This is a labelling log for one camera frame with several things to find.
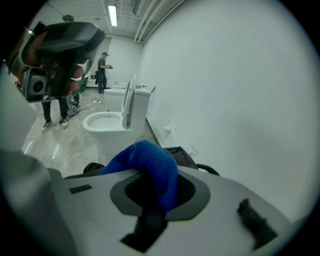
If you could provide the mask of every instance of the sneaker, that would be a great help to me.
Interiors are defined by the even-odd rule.
[[[54,125],[54,123],[52,121],[46,122],[44,124],[43,128],[41,129],[41,132],[44,134],[53,125]]]
[[[67,128],[68,127],[68,119],[66,119],[66,118],[62,118],[62,127],[63,127],[63,129],[65,129],[65,128]]]

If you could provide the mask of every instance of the baseboard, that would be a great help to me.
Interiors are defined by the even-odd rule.
[[[146,125],[148,126],[148,128],[149,128],[149,130],[151,132],[151,135],[152,135],[155,143],[157,144],[157,146],[163,148],[163,146],[161,145],[160,141],[158,140],[158,138],[157,138],[157,136],[156,136],[156,134],[154,132],[154,129],[152,128],[152,126],[151,126],[151,124],[150,124],[150,122],[148,120],[148,117],[145,117],[145,122],[146,122]]]

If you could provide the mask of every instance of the jeans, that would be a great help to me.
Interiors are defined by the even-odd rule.
[[[67,99],[58,98],[58,101],[60,106],[60,115],[62,118],[66,118],[68,113]],[[41,102],[41,104],[43,108],[43,115],[44,115],[45,122],[49,123],[51,121],[51,116],[50,116],[51,101]]]
[[[98,73],[98,88],[99,92],[102,92],[104,89],[107,88],[107,79],[105,73]]]

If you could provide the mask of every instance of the tiled floor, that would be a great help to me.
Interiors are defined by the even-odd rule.
[[[53,126],[43,134],[41,129],[45,119],[42,105],[39,102],[31,104],[38,113],[38,117],[25,140],[22,151],[40,160],[47,168],[59,170],[63,177],[81,174],[87,164],[99,162],[97,148],[91,136],[83,128],[82,122],[92,113],[105,111],[104,95],[98,94],[97,89],[87,89],[81,93],[81,96],[80,109],[92,106],[94,101],[101,101],[101,103],[72,116],[66,129],[61,125]],[[53,123],[61,119],[57,100],[51,103],[51,119]],[[141,140],[156,143],[147,124],[144,125],[142,136],[137,139],[137,141]]]

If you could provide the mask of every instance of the black shirt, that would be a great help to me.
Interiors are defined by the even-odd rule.
[[[100,66],[105,66],[106,65],[106,60],[103,58],[100,58],[98,60],[98,73],[106,73],[106,70],[104,68],[100,68]]]

